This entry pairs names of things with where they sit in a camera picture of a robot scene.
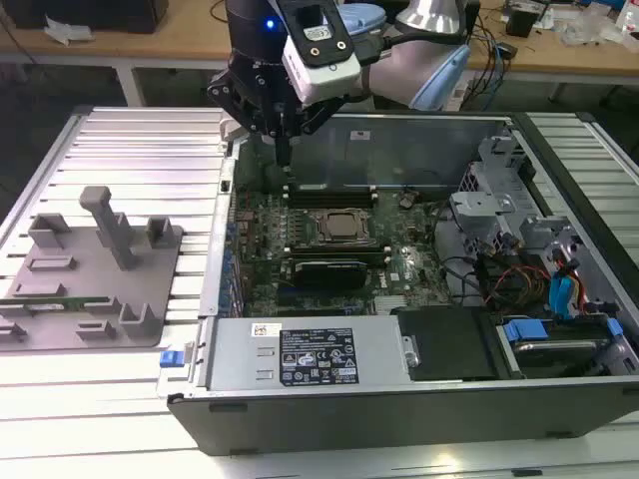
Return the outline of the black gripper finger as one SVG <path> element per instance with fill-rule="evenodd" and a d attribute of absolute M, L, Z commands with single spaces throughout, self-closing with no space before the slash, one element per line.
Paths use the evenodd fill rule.
<path fill-rule="evenodd" d="M 244 82 L 233 72 L 223 72 L 212 79 L 208 94 L 249 133 L 272 140 L 277 164 L 284 164 L 282 117 L 276 111 L 272 89 L 264 74 L 250 75 Z"/>
<path fill-rule="evenodd" d="M 293 138 L 310 135 L 344 105 L 344 97 L 331 98 L 304 107 L 299 100 L 287 101 L 283 110 L 283 166 L 292 160 Z"/>

